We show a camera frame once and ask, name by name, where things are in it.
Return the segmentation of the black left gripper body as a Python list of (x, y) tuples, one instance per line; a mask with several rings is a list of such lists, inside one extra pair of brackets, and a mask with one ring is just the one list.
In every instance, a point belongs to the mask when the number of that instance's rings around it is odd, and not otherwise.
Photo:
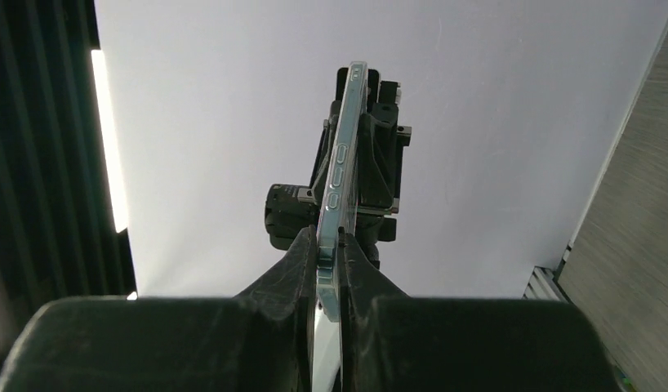
[[(346, 67), (337, 70), (335, 100), (323, 123), (310, 177), (310, 196), (318, 207), (323, 201), (347, 74)], [(383, 80), (377, 70), (369, 69), (367, 85), (367, 109), (359, 123), (357, 143), (358, 210), (369, 215), (390, 215), (399, 211), (403, 149), (410, 145), (411, 128), (399, 124), (399, 82)]]

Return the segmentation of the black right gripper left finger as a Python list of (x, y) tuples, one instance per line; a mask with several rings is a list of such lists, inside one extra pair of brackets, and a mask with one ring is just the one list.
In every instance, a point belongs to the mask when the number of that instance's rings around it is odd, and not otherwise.
[(230, 298), (70, 297), (27, 323), (0, 391), (309, 391), (317, 240)]

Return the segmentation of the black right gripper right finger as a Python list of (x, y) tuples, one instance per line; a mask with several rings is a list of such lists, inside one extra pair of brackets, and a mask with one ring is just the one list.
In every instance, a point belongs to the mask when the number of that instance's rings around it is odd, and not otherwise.
[(406, 294), (352, 234), (337, 249), (344, 391), (616, 391), (587, 317), (558, 301)]

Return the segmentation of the teal phone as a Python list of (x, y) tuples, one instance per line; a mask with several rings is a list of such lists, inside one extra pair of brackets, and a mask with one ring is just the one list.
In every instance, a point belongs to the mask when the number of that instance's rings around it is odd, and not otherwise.
[(318, 221), (316, 288), (323, 315), (316, 323), (314, 334), (314, 391), (332, 390), (337, 374), (335, 366), (342, 365), (335, 347), (337, 342), (343, 341), (338, 336), (339, 322), (344, 317), (341, 241), (355, 231), (358, 124), (367, 109), (368, 93), (367, 63), (351, 62), (344, 78), (338, 115), (330, 126), (333, 140)]

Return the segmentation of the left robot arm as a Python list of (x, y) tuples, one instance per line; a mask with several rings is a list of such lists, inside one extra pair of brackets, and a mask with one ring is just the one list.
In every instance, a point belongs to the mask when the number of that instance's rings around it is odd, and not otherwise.
[[(337, 72), (336, 98), (323, 122), (323, 130), (308, 185), (274, 184), (265, 200), (265, 229), (270, 244), (286, 251), (299, 231), (318, 223), (329, 159), (345, 90), (346, 68)], [(412, 129), (399, 124), (401, 86), (380, 73), (368, 72), (367, 109), (358, 131), (358, 210), (355, 237), (372, 265), (380, 265), (377, 243), (396, 239), (403, 151)]]

